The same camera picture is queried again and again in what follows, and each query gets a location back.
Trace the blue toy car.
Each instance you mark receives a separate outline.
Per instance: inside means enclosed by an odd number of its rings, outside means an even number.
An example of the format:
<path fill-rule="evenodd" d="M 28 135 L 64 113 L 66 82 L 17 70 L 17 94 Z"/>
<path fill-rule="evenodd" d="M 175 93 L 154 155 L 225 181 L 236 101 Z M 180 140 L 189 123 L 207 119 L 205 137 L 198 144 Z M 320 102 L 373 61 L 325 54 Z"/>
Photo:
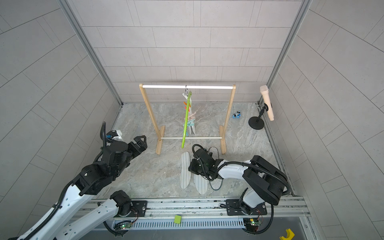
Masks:
<path fill-rule="evenodd" d="M 234 119 L 238 119 L 238 118 L 240 118 L 241 117 L 241 112 L 240 111 L 237 111 L 235 114 L 233 114 L 233 118 Z"/>

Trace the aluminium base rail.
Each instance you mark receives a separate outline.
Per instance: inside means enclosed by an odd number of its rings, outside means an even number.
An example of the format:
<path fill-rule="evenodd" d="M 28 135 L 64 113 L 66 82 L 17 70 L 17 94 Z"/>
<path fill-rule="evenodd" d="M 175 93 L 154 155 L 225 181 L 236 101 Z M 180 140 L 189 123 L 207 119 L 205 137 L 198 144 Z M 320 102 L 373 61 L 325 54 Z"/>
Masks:
<path fill-rule="evenodd" d="M 250 215 L 240 210 L 239 200 L 235 197 L 211 198 L 162 198 L 133 199 L 133 207 L 139 212 L 139 220 L 173 219 L 176 215 L 183 219 L 204 218 L 252 218 L 271 215 L 275 217 L 304 217 L 310 211 L 303 197 L 285 196 L 277 206 L 259 204 Z"/>

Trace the black microphone stand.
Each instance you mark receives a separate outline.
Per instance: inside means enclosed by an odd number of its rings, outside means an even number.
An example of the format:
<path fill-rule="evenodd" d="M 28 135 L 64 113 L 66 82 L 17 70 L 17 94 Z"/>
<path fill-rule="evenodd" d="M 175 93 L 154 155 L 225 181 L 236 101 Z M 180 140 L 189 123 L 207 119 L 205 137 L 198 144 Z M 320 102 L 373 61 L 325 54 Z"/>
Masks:
<path fill-rule="evenodd" d="M 264 104 L 264 106 L 262 107 L 262 109 L 259 113 L 259 116 L 258 117 L 251 117 L 249 119 L 249 121 L 248 121 L 249 126 L 255 130 L 263 129 L 265 126 L 265 122 L 262 120 L 262 116 L 265 113 L 265 111 L 268 111 L 268 110 L 269 110 L 268 105 Z"/>

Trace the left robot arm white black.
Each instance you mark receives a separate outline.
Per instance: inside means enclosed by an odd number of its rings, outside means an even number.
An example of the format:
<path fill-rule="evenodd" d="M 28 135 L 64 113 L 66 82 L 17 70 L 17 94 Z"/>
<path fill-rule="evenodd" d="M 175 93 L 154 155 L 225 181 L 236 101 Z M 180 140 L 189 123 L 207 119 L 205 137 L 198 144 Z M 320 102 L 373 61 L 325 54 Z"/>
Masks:
<path fill-rule="evenodd" d="M 131 160 L 148 147 L 146 136 L 136 136 L 132 142 L 125 143 L 118 131 L 106 132 L 106 123 L 102 124 L 100 137 L 103 145 L 94 162 L 66 184 L 58 201 L 35 225 L 18 237 L 20 240 L 78 240 L 115 216 L 139 216 L 131 198 L 120 190 L 91 212 L 74 222 L 70 221 L 78 210 L 115 181 Z"/>

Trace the right circuit board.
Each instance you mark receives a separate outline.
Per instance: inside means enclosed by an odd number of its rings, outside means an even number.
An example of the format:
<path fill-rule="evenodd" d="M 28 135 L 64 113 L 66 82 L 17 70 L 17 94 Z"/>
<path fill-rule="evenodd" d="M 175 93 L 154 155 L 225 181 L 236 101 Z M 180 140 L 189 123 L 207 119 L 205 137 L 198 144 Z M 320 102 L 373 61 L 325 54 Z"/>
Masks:
<path fill-rule="evenodd" d="M 244 222 L 245 230 L 251 233 L 257 232 L 259 229 L 259 226 L 262 224 L 261 220 L 259 219 L 244 218 L 243 222 Z"/>

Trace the green sticky block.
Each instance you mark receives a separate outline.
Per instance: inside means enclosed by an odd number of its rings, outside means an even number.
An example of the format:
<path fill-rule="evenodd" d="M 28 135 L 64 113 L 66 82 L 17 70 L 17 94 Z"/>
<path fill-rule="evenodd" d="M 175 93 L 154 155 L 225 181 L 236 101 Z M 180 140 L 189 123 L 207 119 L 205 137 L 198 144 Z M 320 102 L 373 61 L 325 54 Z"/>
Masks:
<path fill-rule="evenodd" d="M 180 216 L 180 215 L 175 215 L 174 223 L 180 225 L 180 224 L 181 224 L 181 221 L 182 221 L 182 216 Z"/>

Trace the white striped insole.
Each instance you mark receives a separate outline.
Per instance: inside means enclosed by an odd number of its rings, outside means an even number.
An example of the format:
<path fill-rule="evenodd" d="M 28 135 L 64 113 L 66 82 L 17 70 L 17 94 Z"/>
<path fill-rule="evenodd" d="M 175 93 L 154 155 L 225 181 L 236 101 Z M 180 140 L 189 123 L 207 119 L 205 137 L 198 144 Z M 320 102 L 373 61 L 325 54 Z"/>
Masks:
<path fill-rule="evenodd" d="M 191 180 L 191 172 L 189 171 L 189 166 L 191 163 L 189 152 L 182 153 L 181 156 L 181 175 L 180 175 L 180 186 L 182 189 L 186 189 Z"/>
<path fill-rule="evenodd" d="M 208 180 L 201 175 L 194 175 L 194 182 L 196 189 L 200 195 L 204 195 L 208 190 Z"/>

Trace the wooden clothes rack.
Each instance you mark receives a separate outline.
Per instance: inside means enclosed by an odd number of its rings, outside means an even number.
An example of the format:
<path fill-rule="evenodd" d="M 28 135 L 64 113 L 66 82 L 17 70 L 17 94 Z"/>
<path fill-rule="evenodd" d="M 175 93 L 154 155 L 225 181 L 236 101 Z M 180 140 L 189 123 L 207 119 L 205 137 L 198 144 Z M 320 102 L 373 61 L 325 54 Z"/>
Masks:
<path fill-rule="evenodd" d="M 181 147 L 183 148 L 185 146 L 185 141 L 186 139 L 193 139 L 193 140 L 203 140 L 203 139 L 212 139 L 212 140 L 220 140 L 221 144 L 221 153 L 225 154 L 227 152 L 227 145 L 226 145 L 226 132 L 229 124 L 229 119 L 231 115 L 231 110 L 235 98 L 235 93 L 236 93 L 236 85 L 232 86 L 191 86 L 191 85 L 144 85 L 144 84 L 139 84 L 139 89 L 141 91 L 141 94 L 143 96 L 145 105 L 147 107 L 150 119 L 153 123 L 156 135 L 157 135 L 157 146 L 156 146 L 156 154 L 160 155 L 162 151 L 162 145 L 163 145 L 163 140 L 182 140 L 182 145 Z M 166 137 L 165 136 L 165 126 L 159 127 L 154 115 L 154 111 L 152 109 L 148 94 L 147 94 L 147 89 L 182 89 L 185 90 L 185 93 L 187 94 L 187 103 L 185 106 L 186 113 L 184 117 L 184 128 L 183 128 L 183 136 L 182 137 Z M 219 126 L 219 136 L 217 137 L 188 137 L 187 136 L 187 130 L 188 130 L 188 122 L 192 119 L 192 107 L 191 107 L 191 96 L 192 92 L 190 90 L 192 89 L 198 89 L 198 90 L 230 90 L 231 91 L 231 96 L 228 104 L 228 109 L 227 109 L 227 114 L 225 118 L 225 122 L 223 125 Z"/>

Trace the circuit board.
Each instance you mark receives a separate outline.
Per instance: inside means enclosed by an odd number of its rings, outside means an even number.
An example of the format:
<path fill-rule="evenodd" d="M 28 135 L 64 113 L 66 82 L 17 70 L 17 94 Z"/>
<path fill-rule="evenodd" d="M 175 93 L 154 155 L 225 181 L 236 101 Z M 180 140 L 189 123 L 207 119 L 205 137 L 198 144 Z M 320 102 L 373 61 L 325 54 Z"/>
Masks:
<path fill-rule="evenodd" d="M 125 230 L 130 229 L 132 227 L 132 225 L 133 225 L 132 221 L 122 221 L 122 222 L 116 223 L 114 225 L 114 230 L 115 231 L 125 231 Z"/>
<path fill-rule="evenodd" d="M 262 224 L 261 220 L 259 219 L 244 218 L 243 222 L 244 222 L 245 230 L 251 233 L 257 232 L 259 229 L 259 226 Z"/>

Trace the dark grey felt insole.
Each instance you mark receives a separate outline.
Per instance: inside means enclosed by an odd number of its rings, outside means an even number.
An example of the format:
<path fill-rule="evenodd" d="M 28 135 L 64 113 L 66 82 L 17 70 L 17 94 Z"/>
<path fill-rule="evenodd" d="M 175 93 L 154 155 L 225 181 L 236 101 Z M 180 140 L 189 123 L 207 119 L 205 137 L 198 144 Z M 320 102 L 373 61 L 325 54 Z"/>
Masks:
<path fill-rule="evenodd" d="M 214 150 L 216 150 L 217 153 L 213 158 L 219 159 L 220 154 L 219 154 L 218 148 L 217 147 L 210 147 L 209 148 L 209 151 L 212 153 L 214 152 Z M 222 188 L 222 185 L 223 185 L 223 179 L 220 179 L 220 178 L 217 178 L 214 181 L 210 182 L 210 186 L 211 186 L 213 191 L 219 191 Z"/>

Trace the left circuit board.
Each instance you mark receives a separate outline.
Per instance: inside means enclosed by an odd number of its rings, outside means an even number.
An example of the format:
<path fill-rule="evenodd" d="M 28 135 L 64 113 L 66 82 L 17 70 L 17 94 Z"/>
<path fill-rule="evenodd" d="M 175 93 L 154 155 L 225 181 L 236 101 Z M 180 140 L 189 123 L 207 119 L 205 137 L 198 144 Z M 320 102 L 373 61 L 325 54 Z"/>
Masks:
<path fill-rule="evenodd" d="M 130 229 L 132 227 L 132 225 L 133 225 L 132 221 L 122 221 L 122 222 L 116 223 L 114 225 L 114 230 L 115 231 L 125 231 L 125 230 Z"/>

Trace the yellow plastic hook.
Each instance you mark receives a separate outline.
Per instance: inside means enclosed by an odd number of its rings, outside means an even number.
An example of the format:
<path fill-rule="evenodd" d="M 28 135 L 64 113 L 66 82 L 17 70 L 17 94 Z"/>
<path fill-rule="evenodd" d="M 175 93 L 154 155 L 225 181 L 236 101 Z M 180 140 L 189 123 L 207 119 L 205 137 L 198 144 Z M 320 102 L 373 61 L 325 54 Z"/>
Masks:
<path fill-rule="evenodd" d="M 291 229 L 286 229 L 286 235 L 280 236 L 280 240 L 292 240 L 294 237 L 294 232 Z"/>

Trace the green clip hanger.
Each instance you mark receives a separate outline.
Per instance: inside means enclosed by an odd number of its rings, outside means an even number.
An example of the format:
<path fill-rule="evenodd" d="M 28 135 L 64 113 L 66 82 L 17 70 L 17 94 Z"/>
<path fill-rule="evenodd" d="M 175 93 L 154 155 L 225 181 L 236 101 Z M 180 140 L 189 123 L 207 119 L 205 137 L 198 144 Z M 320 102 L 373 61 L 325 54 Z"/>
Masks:
<path fill-rule="evenodd" d="M 186 102 L 184 102 L 186 114 L 185 114 L 185 123 L 184 123 L 182 145 L 181 145 L 182 149 L 185 146 L 186 138 L 188 136 L 196 134 L 196 127 L 195 127 L 196 112 L 192 113 L 192 92 L 186 88 L 185 92 L 183 93 L 183 96 L 186 99 Z"/>

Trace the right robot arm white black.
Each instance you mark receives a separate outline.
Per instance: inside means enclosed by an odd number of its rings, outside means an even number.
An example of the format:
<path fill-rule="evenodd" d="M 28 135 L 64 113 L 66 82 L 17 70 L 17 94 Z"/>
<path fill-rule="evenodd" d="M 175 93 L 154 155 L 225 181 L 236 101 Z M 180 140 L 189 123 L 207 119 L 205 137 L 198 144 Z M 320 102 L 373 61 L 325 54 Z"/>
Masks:
<path fill-rule="evenodd" d="M 199 144 L 192 146 L 192 152 L 194 158 L 189 171 L 193 174 L 210 182 L 216 179 L 244 180 L 250 186 L 243 191 L 234 207 L 221 205 L 223 208 L 251 215 L 258 205 L 277 206 L 282 196 L 292 192 L 287 176 L 261 156 L 255 155 L 243 162 L 214 159 L 213 154 Z"/>

